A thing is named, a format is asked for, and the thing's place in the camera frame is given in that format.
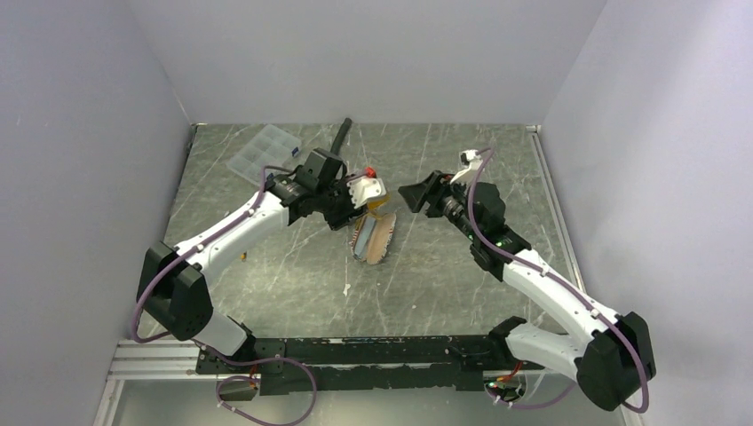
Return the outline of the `orange transparent safety glasses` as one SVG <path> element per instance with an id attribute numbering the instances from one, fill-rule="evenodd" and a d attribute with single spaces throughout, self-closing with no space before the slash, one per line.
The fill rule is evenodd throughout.
<path id="1" fill-rule="evenodd" d="M 379 197 L 369 200 L 366 203 L 367 213 L 371 215 L 379 215 L 379 208 L 386 204 L 390 200 L 390 197 L 391 195 L 389 192 L 384 192 Z"/>

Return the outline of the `printed glasses pouch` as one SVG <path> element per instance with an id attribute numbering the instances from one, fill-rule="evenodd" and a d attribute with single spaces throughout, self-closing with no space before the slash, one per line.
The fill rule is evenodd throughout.
<path id="1" fill-rule="evenodd" d="M 355 223 L 350 249 L 354 259 L 369 265 L 380 264 L 387 256 L 397 215 L 368 213 Z"/>

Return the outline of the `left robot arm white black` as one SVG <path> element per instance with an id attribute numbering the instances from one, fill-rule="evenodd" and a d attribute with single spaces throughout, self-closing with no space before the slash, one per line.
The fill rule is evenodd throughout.
<path id="1" fill-rule="evenodd" d="M 147 252 L 131 320 L 134 341 L 147 312 L 179 341 L 193 341 L 219 353 L 234 373 L 256 358 L 256 338 L 242 323 L 213 305 L 209 285 L 241 254 L 270 235 L 313 213 L 336 231 L 368 212 L 387 194 L 372 169 L 348 174 L 337 155 L 316 148 L 293 170 L 266 166 L 259 190 L 240 208 L 198 235 L 170 246 L 162 241 Z"/>

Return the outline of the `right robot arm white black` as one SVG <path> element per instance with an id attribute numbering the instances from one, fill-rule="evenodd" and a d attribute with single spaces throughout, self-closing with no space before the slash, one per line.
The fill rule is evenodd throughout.
<path id="1" fill-rule="evenodd" d="M 635 393 L 645 398 L 655 377 L 653 347 L 646 321 L 620 314 L 586 295 L 551 269 L 539 253 L 505 222 L 506 205 L 497 187 L 469 187 L 447 173 L 400 187 L 413 213 L 444 217 L 470 242 L 476 264 L 517 289 L 565 330 L 558 335 L 510 318 L 492 332 L 488 356 L 500 368 L 529 361 L 574 381 L 595 406 L 614 411 Z"/>

